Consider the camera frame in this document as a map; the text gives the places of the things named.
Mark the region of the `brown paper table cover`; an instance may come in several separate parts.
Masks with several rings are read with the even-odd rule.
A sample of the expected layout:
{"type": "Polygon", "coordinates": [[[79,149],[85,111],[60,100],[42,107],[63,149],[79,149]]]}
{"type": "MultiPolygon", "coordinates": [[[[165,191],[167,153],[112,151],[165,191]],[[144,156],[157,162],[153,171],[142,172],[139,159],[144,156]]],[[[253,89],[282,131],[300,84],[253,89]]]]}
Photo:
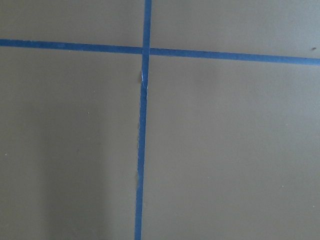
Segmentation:
{"type": "Polygon", "coordinates": [[[3,240],[317,240],[317,0],[3,0],[3,240]]]}

